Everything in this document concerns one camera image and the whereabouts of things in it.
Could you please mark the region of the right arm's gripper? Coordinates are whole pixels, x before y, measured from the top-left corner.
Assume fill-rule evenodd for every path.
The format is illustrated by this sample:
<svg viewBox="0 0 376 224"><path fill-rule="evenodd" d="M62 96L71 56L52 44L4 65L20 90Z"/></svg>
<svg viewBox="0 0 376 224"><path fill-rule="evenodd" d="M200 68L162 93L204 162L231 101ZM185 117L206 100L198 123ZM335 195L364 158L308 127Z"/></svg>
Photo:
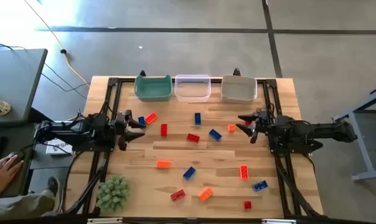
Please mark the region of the right arm's gripper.
<svg viewBox="0 0 376 224"><path fill-rule="evenodd" d="M258 108L251 114L238 115L238 118L250 123L255 121L255 128L253 126L246 126L244 124L236 124L237 128L242 130L248 137L250 137L251 144L256 143L259 133L265 134L266 136L268 135L269 125L271 123L267 110Z"/></svg>

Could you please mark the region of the left arm's gripper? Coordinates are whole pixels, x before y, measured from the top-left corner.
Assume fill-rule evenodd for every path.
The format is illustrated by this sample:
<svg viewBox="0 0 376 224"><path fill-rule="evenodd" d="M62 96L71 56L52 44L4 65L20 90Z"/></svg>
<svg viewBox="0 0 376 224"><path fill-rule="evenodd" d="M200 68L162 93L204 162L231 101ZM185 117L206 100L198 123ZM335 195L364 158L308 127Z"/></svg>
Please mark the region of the left arm's gripper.
<svg viewBox="0 0 376 224"><path fill-rule="evenodd" d="M128 131L128 126L131 128L146 128L145 124L141 124L133 119L132 111L126 110L125 115L120 112L115 119L110 121L110 126L114 132L114 136L118 137L118 147L121 151L125 151L127 143L144 136L144 133L133 133Z"/></svg>

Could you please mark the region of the white plastic bin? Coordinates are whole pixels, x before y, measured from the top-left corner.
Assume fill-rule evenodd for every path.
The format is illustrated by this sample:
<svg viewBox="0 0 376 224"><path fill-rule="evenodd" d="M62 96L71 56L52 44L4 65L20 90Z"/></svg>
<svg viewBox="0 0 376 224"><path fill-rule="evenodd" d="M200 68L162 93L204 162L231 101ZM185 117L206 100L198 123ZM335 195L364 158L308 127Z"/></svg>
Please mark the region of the white plastic bin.
<svg viewBox="0 0 376 224"><path fill-rule="evenodd" d="M250 104L257 98L257 79L236 75L222 77L221 100L229 103Z"/></svg>

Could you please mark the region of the green plastic bin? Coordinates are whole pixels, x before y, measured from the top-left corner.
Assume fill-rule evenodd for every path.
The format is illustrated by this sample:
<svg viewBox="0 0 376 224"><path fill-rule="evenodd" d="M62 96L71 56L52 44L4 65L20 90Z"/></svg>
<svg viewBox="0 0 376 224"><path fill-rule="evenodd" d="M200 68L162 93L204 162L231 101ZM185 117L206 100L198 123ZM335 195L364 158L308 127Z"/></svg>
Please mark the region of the green plastic bin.
<svg viewBox="0 0 376 224"><path fill-rule="evenodd" d="M172 78L138 76L134 81L134 94L141 101L168 101L172 95Z"/></svg>

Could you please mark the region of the green artificial plant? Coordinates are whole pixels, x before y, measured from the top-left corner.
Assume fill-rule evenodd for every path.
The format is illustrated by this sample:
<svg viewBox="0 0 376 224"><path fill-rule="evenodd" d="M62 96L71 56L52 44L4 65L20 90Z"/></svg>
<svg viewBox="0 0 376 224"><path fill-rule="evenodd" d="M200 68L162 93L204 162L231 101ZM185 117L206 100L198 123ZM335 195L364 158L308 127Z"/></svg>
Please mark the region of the green artificial plant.
<svg viewBox="0 0 376 224"><path fill-rule="evenodd" d="M96 206L103 213L122 210L127 206L130 189L126 177L113 175L99 183Z"/></svg>

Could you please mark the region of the clear plastic bin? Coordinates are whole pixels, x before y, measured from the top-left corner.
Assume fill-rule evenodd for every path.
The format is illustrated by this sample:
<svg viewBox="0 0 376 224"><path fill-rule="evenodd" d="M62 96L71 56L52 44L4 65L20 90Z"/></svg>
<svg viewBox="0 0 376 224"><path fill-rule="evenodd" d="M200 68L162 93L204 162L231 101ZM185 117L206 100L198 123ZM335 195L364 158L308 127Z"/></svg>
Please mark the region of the clear plastic bin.
<svg viewBox="0 0 376 224"><path fill-rule="evenodd" d="M208 75L178 74L175 77L174 93L181 102L206 102L211 92L211 81Z"/></svg>

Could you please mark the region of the white printed box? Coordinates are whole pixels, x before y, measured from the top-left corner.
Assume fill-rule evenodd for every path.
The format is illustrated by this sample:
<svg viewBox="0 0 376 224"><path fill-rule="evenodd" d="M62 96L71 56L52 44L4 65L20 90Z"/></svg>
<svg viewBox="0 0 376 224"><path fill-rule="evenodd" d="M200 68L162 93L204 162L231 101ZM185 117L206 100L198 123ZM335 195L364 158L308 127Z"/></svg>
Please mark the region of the white printed box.
<svg viewBox="0 0 376 224"><path fill-rule="evenodd" d="M72 146L59 140L53 139L45 143L45 153L51 156L72 154Z"/></svg>

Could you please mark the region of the person's shoe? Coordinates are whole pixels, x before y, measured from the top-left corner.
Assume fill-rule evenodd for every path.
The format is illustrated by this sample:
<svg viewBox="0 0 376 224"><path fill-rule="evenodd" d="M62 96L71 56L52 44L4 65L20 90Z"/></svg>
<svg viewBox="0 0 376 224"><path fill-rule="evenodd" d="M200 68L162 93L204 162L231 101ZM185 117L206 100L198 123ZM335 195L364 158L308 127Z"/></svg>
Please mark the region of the person's shoe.
<svg viewBox="0 0 376 224"><path fill-rule="evenodd" d="M49 177L47 181L47 189L51 191L54 196L56 196L60 189L60 183L58 178L54 176Z"/></svg>

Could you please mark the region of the dark grey desk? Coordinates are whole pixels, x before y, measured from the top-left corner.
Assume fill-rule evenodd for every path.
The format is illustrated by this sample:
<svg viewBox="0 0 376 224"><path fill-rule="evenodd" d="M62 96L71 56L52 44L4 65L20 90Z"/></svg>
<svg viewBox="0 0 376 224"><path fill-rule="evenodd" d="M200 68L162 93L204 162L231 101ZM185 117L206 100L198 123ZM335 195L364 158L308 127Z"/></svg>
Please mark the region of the dark grey desk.
<svg viewBox="0 0 376 224"><path fill-rule="evenodd" d="M0 198L17 197L28 192L31 179L31 159L34 152L34 135L36 124L28 123L20 126L0 127L0 138L2 139L0 159L14 151L22 151L25 154L23 165L13 181L0 194Z"/></svg>

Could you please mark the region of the light grey desk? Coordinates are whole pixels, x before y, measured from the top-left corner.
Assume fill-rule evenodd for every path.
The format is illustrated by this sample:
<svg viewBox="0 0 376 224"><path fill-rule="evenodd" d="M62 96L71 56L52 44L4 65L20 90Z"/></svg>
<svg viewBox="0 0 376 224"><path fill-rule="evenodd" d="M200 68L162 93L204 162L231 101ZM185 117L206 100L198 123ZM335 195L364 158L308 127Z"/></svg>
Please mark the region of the light grey desk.
<svg viewBox="0 0 376 224"><path fill-rule="evenodd" d="M0 116L0 124L25 123L48 50L0 50L0 100L9 103L11 111Z"/></svg>

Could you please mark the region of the person's leg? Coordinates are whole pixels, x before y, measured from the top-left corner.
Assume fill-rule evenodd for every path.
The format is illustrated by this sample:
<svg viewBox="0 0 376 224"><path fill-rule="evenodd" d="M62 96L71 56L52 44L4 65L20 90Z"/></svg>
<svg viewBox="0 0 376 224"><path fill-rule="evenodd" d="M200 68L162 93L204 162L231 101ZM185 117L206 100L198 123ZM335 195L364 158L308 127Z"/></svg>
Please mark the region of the person's leg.
<svg viewBox="0 0 376 224"><path fill-rule="evenodd" d="M0 221L37 218L54 210L56 196L50 190L29 194L13 203L0 205Z"/></svg>

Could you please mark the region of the person's hand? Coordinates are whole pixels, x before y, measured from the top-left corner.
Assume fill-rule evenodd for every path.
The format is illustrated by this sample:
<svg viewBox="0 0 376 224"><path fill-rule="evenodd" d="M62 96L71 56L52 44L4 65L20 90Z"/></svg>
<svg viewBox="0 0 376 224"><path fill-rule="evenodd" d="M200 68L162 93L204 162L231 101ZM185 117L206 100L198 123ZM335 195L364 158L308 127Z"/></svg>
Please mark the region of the person's hand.
<svg viewBox="0 0 376 224"><path fill-rule="evenodd" d="M0 160L0 194L9 185L11 180L16 176L19 169L24 163L23 160L14 164L17 156L4 157Z"/></svg>

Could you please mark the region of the black aluminium table frame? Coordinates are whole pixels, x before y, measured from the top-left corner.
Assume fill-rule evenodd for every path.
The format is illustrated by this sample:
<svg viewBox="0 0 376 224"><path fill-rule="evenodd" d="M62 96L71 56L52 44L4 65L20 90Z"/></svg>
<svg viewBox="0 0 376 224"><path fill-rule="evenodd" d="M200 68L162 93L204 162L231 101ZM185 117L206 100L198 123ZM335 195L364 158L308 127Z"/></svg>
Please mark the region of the black aluminium table frame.
<svg viewBox="0 0 376 224"><path fill-rule="evenodd" d="M269 141L260 134L251 144L241 131L228 132L229 124L238 124L238 115L274 104L276 114L300 118L293 81L289 78L258 80L258 97L252 104L223 102L221 79L211 81L212 92L204 103L169 101L143 102L134 95L134 78L122 78L112 95L119 96L120 110L130 109L134 116L157 114L157 120L146 134L128 144L125 151L114 149L108 161L107 175L125 176L131 186L127 206L111 213L123 222L250 222L256 218L284 218L303 214L304 209L293 198L279 177ZM194 124L194 114L201 114L201 125ZM161 125L167 124L167 136L161 136ZM211 129L222 135L221 141L209 136ZM200 136L198 143L187 135ZM170 169L157 169L156 161L170 161ZM248 167L248 180L240 178L240 166ZM190 180L184 172L193 167ZM266 189L255 192L253 185L265 180ZM213 195L202 202L204 189ZM178 201L171 194L183 189L186 196ZM243 208L251 201L251 209Z"/></svg>

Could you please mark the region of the silver metal bracket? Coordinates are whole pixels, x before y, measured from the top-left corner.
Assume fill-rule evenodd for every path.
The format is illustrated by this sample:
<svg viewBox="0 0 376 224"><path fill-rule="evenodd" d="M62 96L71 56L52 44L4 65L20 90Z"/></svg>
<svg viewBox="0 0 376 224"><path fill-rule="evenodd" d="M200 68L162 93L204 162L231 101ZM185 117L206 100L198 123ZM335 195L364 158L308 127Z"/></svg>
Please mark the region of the silver metal bracket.
<svg viewBox="0 0 376 224"><path fill-rule="evenodd" d="M89 218L87 224L119 224L122 223L122 218Z"/></svg>
<svg viewBox="0 0 376 224"><path fill-rule="evenodd" d="M297 224L296 220L287 220L287 219L271 219L265 218L261 220L261 224Z"/></svg>

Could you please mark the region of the grey-blue metal table frame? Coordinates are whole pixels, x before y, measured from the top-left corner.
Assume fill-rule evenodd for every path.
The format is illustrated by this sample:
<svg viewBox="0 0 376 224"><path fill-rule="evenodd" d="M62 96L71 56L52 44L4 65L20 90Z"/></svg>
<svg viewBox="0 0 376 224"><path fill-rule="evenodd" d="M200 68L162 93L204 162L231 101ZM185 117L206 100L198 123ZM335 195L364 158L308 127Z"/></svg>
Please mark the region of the grey-blue metal table frame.
<svg viewBox="0 0 376 224"><path fill-rule="evenodd" d="M353 175L353 181L376 178L376 168L369 156L369 150L376 149L376 110L370 109L373 105L376 105L376 90L373 90L363 102L332 117L334 122L348 119L357 135L357 144L367 170Z"/></svg>

